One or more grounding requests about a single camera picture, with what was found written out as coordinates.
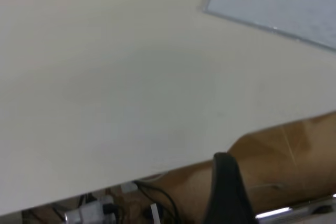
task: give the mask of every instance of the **electrical cable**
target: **electrical cable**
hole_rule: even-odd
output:
[[[149,178],[149,179],[138,179],[137,181],[140,181],[142,183],[152,183],[152,182],[155,182],[155,181],[158,181],[159,179],[161,179],[163,176],[165,176],[168,172],[166,173],[161,173],[161,174],[158,174],[156,177],[154,178]]]
[[[62,221],[62,222],[64,222],[65,221],[65,218],[64,218],[64,216],[63,215],[61,215],[60,214],[60,212],[59,211],[57,211],[57,209],[55,208],[55,207],[52,207],[52,210],[54,211],[54,213],[58,216],[58,218]]]
[[[142,182],[139,182],[139,181],[134,181],[134,183],[138,186],[138,189],[144,194],[144,192],[141,190],[141,187],[143,188],[147,188],[147,189],[151,189],[151,190],[156,190],[156,191],[159,191],[160,193],[162,193],[164,196],[166,196],[168,198],[168,200],[170,201],[170,203],[172,204],[173,206],[173,209],[174,209],[174,213],[175,213],[175,220],[177,223],[181,223],[181,219],[180,219],[180,215],[178,213],[178,210],[177,210],[177,207],[176,207],[176,204],[174,202],[174,200],[172,199],[172,197],[170,197],[170,195],[168,193],[166,193],[164,190],[158,188],[158,187],[154,187],[154,186],[151,186],[151,185],[147,185],[147,184],[144,184]]]
[[[81,195],[79,197],[77,208],[79,208],[83,204],[84,199],[85,199],[85,195]]]
[[[125,216],[126,216],[125,209],[122,206],[118,206],[118,205],[116,205],[116,207],[118,207],[121,210],[121,217],[119,218],[119,223],[123,224]]]
[[[31,209],[28,210],[28,213],[30,215],[32,215],[36,220],[38,220],[39,222],[43,223],[43,224],[47,224],[46,221],[42,220],[40,216],[38,216],[36,213],[34,213],[34,211],[32,211]]]
[[[146,196],[150,201],[154,202],[155,204],[160,205],[169,215],[170,217],[172,217],[175,220],[175,223],[178,223],[179,221],[177,220],[177,218],[173,215],[172,212],[170,212],[166,207],[164,207],[160,202],[158,202],[157,200],[153,199],[151,196],[149,196],[141,187],[138,188],[139,191]]]

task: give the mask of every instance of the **black cable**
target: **black cable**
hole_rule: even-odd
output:
[[[59,211],[57,211],[57,209],[56,209],[55,207],[52,207],[52,210],[54,211],[54,213],[58,216],[58,218],[59,218],[62,222],[65,221],[64,216],[61,215],[61,214],[59,213]]]
[[[168,193],[166,193],[164,190],[162,190],[162,189],[160,189],[160,188],[158,188],[158,187],[151,186],[151,185],[148,185],[148,184],[139,182],[139,181],[135,181],[134,183],[138,186],[138,188],[139,188],[139,186],[142,186],[142,187],[144,187],[144,188],[148,188],[148,189],[151,189],[151,190],[159,191],[159,192],[162,193],[164,196],[166,196],[166,197],[169,199],[169,201],[170,201],[170,203],[172,204],[172,206],[173,206],[174,213],[175,213],[175,217],[176,217],[178,223],[181,223],[180,214],[178,213],[176,204],[175,204],[174,200],[172,199],[172,197],[170,197],[170,195],[169,195]]]
[[[79,200],[78,200],[78,207],[77,207],[77,208],[79,208],[79,207],[83,204],[84,198],[85,198],[85,195],[81,195],[81,196],[79,197]]]
[[[157,200],[155,200],[155,199],[153,199],[151,196],[149,196],[149,195],[148,195],[148,194],[147,194],[141,187],[138,187],[138,189],[139,189],[139,191],[142,192],[142,194],[143,194],[144,196],[146,196],[150,201],[154,202],[154,203],[157,204],[157,205],[160,205],[160,206],[163,208],[163,210],[165,210],[165,211],[170,215],[170,217],[172,217],[172,218],[175,220],[175,223],[176,223],[176,224],[179,223],[179,221],[178,221],[178,219],[176,218],[176,216],[174,216],[173,213],[170,212],[166,207],[164,207],[160,202],[158,202]]]
[[[85,203],[86,203],[86,204],[87,204],[87,203],[94,202],[94,201],[96,201],[96,200],[97,200],[97,198],[94,197],[94,196],[92,195],[92,193],[86,194],[86,197],[85,197]]]
[[[36,220],[38,220],[39,222],[41,222],[41,223],[43,223],[43,224],[46,224],[46,223],[47,223],[46,221],[42,220],[42,219],[40,218],[40,216],[38,216],[36,213],[34,213],[34,211],[32,211],[31,209],[28,210],[28,213],[29,213],[30,215],[32,215],[32,216],[33,216]]]
[[[125,219],[125,209],[121,206],[116,205],[121,210],[121,217],[119,218],[119,223],[123,224],[124,219]]]

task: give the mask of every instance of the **white desk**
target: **white desk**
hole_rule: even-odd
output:
[[[336,55],[202,0],[0,0],[0,214],[336,108]]]

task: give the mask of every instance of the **brown floor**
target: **brown floor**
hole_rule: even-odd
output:
[[[336,113],[247,134],[229,152],[238,160],[256,213],[336,193]],[[209,161],[171,171],[153,184],[171,195],[185,223],[200,223],[211,175]],[[123,195],[118,186],[108,193],[125,206],[129,223],[142,223],[138,217],[149,200],[139,192]],[[169,205],[161,195],[152,195]],[[77,200],[61,204],[72,207]],[[48,206],[34,210],[57,220]]]

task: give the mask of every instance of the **white tabletop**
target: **white tabletop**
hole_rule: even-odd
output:
[[[336,55],[202,0],[0,0],[0,214],[334,110]]]

